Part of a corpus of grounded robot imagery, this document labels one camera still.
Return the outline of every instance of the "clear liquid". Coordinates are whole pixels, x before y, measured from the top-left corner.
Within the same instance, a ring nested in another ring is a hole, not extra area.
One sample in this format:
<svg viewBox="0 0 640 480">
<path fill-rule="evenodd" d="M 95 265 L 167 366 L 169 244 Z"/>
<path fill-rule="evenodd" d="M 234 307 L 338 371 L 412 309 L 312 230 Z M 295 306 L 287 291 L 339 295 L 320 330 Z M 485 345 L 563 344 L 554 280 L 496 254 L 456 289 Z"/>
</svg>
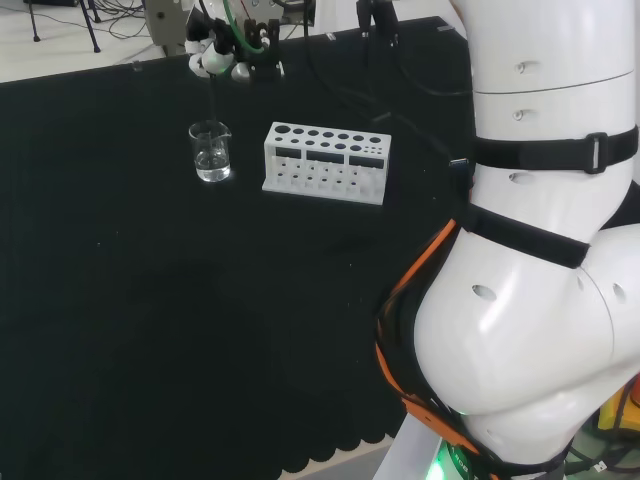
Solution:
<svg viewBox="0 0 640 480">
<path fill-rule="evenodd" d="M 231 173 L 231 167 L 227 165 L 224 168 L 216 168 L 213 170 L 200 170 L 196 169 L 198 176 L 205 182 L 220 182 L 227 178 Z"/>
<path fill-rule="evenodd" d="M 220 182 L 231 173 L 229 158 L 223 150 L 200 152 L 195 164 L 198 176 L 205 182 Z"/>
</svg>

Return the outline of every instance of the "floor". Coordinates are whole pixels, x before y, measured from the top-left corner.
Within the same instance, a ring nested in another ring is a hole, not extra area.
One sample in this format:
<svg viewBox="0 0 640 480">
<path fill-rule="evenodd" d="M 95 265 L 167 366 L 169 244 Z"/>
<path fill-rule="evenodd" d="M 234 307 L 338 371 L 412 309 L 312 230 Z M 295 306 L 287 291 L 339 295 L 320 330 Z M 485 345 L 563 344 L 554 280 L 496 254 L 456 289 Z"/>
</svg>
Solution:
<svg viewBox="0 0 640 480">
<path fill-rule="evenodd" d="M 140 5 L 140 0 L 133 2 L 133 5 Z M 80 7 L 34 5 L 33 8 L 41 39 L 38 43 L 33 41 L 27 5 L 22 0 L 0 0 L 0 83 L 164 56 L 162 49 L 153 45 L 148 36 L 144 19 L 118 21 L 113 27 L 115 32 L 123 35 L 140 32 L 135 38 L 120 40 L 106 31 L 111 23 L 107 20 L 114 17 L 100 12 L 104 22 L 94 24 L 94 27 L 98 29 L 95 34 L 101 52 L 94 53 Z M 428 6 L 422 0 L 403 0 L 396 8 L 400 20 L 441 15 L 464 32 L 447 0 L 432 0 Z M 357 27 L 355 0 L 323 0 L 318 2 L 318 9 L 319 33 Z M 292 26 L 283 26 L 282 38 L 292 29 Z M 297 28 L 291 38 L 301 35 L 302 28 Z"/>
<path fill-rule="evenodd" d="M 139 5 L 139 1 L 135 0 L 134 5 Z M 124 35 L 133 35 L 142 27 L 139 37 L 119 40 L 107 31 L 96 31 L 101 52 L 94 53 L 80 7 L 34 5 L 33 8 L 34 13 L 39 14 L 35 18 L 41 41 L 37 43 L 33 41 L 27 5 L 22 0 L 0 0 L 0 82 L 163 56 L 162 49 L 154 46 L 148 36 L 144 19 L 126 18 L 113 27 L 114 31 Z M 59 23 L 40 15 L 80 26 Z M 106 20 L 112 17 L 103 12 L 100 12 L 100 17 L 105 22 L 94 26 L 107 30 L 111 22 Z"/>
</svg>

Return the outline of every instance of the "tripod leg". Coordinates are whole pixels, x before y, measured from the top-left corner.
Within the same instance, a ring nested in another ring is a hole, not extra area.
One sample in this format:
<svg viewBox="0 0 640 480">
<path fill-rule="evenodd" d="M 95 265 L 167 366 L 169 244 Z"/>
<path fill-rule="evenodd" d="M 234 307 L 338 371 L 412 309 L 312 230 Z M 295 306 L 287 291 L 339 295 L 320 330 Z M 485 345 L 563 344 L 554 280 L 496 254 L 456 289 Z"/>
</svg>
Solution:
<svg viewBox="0 0 640 480">
<path fill-rule="evenodd" d="M 93 28 L 91 27 L 91 20 L 89 20 L 89 14 L 87 13 L 87 7 L 84 6 L 84 0 L 80 0 L 80 7 L 82 7 L 82 14 L 84 15 L 84 19 L 87 22 L 87 28 L 89 29 L 89 35 L 91 35 L 91 41 L 93 42 L 93 51 L 95 53 L 100 53 L 100 47 L 98 47 L 98 42 L 96 41 L 96 36 L 93 33 Z"/>
<path fill-rule="evenodd" d="M 100 20 L 100 17 L 98 16 L 98 10 L 96 9 L 95 0 L 87 0 L 87 1 L 89 2 L 89 8 L 93 10 L 93 18 L 95 19 L 95 22 L 96 23 L 102 22 L 102 20 Z"/>
<path fill-rule="evenodd" d="M 31 24 L 33 25 L 33 41 L 39 42 L 40 37 L 38 36 L 38 31 L 36 30 L 36 18 L 33 16 L 33 5 L 31 4 L 31 0 L 29 0 L 29 13 L 31 14 Z"/>
</svg>

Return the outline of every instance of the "black table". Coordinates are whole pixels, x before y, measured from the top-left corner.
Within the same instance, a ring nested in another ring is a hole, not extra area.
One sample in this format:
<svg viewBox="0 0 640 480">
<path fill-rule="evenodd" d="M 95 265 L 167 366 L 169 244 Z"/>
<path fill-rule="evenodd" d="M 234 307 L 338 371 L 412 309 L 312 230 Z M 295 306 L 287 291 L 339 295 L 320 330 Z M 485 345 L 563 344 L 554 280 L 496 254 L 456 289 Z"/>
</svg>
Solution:
<svg viewBox="0 0 640 480">
<path fill-rule="evenodd" d="M 406 22 L 407 65 L 468 84 L 466 42 Z M 363 90 L 357 32 L 313 40 Z M 469 153 L 469 98 L 427 98 L 380 50 L 379 98 Z M 302 40 L 287 81 L 221 81 L 233 179 L 198 180 L 186 136 L 206 82 L 172 58 L 0 85 L 3 479 L 273 480 L 395 434 L 373 312 L 448 218 L 446 159 L 327 94 Z M 273 121 L 393 135 L 384 207 L 261 191 Z"/>
</svg>

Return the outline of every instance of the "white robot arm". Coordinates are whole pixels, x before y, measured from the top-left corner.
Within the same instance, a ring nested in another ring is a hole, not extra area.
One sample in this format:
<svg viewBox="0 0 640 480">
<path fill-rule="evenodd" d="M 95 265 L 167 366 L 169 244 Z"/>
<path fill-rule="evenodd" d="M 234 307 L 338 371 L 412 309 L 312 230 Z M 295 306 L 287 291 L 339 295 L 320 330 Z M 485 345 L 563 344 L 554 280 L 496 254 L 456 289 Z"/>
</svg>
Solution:
<svg viewBox="0 0 640 480">
<path fill-rule="evenodd" d="M 280 78 L 279 21 L 257 23 L 238 11 L 233 0 L 199 0 L 193 5 L 186 26 L 189 68 L 203 78 L 232 69 L 232 78 L 245 83 Z"/>
<path fill-rule="evenodd" d="M 463 224 L 426 292 L 415 357 L 476 443 L 544 465 L 640 372 L 640 225 L 601 231 L 634 176 L 635 1 L 455 3 L 484 223 Z M 588 254 L 563 264 L 545 245 Z"/>
</svg>

